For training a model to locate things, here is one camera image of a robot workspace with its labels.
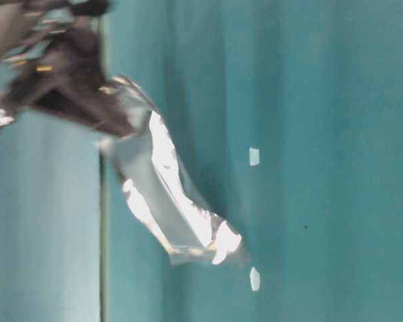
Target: shiny metallic surface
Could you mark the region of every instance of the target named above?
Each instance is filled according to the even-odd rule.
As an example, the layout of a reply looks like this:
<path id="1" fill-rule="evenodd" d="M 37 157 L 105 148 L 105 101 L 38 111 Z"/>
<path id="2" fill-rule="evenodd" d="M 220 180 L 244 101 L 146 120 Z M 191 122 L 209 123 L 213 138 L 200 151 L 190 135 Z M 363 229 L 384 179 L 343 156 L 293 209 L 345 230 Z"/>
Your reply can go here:
<path id="1" fill-rule="evenodd" d="M 115 86 L 120 108 L 138 130 L 106 149 L 120 174 L 130 210 L 158 239 L 173 264 L 221 264 L 239 249 L 242 236 L 209 210 L 197 193 L 161 114 L 142 89 L 131 81 Z"/>
<path id="2" fill-rule="evenodd" d="M 68 6 L 72 23 L 43 21 L 48 10 Z M 135 217 L 158 239 L 171 262 L 221 264 L 241 248 L 242 236 L 210 210 L 191 183 L 169 130 L 144 91 L 122 76 L 107 81 L 91 18 L 105 0 L 22 1 L 0 5 L 0 60 L 20 73 L 0 93 L 0 129 L 26 107 L 73 121 L 115 138 L 107 150 Z M 35 58 L 31 49 L 47 42 Z"/>

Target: teal surface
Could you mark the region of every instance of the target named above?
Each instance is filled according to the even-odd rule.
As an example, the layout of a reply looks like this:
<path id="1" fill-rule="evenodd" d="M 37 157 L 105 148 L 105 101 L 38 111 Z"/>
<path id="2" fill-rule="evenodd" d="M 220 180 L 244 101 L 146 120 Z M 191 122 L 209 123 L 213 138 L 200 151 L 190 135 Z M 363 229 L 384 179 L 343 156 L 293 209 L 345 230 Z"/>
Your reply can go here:
<path id="1" fill-rule="evenodd" d="M 107 322 L 403 321 L 403 1 L 117 0 L 106 28 L 251 253 L 169 266 L 109 167 Z"/>
<path id="2" fill-rule="evenodd" d="M 0 133 L 0 322 L 99 321 L 96 139 L 34 113 Z"/>

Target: teal wall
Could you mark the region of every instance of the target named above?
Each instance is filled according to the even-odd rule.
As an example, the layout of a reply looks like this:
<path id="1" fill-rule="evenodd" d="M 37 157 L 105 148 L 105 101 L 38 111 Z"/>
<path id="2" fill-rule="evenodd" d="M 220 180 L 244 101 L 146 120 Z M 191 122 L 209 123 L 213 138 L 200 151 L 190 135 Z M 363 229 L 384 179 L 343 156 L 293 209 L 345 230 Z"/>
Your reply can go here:
<path id="1" fill-rule="evenodd" d="M 106 28 L 252 256 L 170 267 L 109 168 L 107 322 L 403 321 L 403 1 L 117 0 Z"/>
<path id="2" fill-rule="evenodd" d="M 0 133 L 0 322 L 99 321 L 96 139 L 34 113 Z"/>

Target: aluminum foil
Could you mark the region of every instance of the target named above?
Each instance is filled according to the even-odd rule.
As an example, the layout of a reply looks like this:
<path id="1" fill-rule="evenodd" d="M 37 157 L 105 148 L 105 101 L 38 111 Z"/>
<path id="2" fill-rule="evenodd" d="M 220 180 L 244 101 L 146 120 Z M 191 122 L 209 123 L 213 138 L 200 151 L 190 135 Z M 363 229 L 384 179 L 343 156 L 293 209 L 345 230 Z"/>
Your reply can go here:
<path id="1" fill-rule="evenodd" d="M 158 239 L 172 264 L 218 265 L 237 253 L 242 236 L 210 210 L 190 181 L 153 102 L 121 76 L 103 90 L 117 96 L 136 133 L 102 150 L 115 164 L 131 212 Z"/>

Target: small white piece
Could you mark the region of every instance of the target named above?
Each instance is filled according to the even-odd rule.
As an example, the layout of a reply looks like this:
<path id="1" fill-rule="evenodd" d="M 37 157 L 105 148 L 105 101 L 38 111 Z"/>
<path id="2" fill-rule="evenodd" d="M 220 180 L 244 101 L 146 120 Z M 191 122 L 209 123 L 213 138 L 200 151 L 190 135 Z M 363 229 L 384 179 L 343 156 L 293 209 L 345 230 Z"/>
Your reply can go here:
<path id="1" fill-rule="evenodd" d="M 249 165 L 257 166 L 260 164 L 260 150 L 256 148 L 249 148 Z"/>
<path id="2" fill-rule="evenodd" d="M 253 290 L 253 292 L 257 292 L 260 289 L 261 276 L 255 267 L 251 268 L 249 278 L 251 280 L 251 289 Z"/>

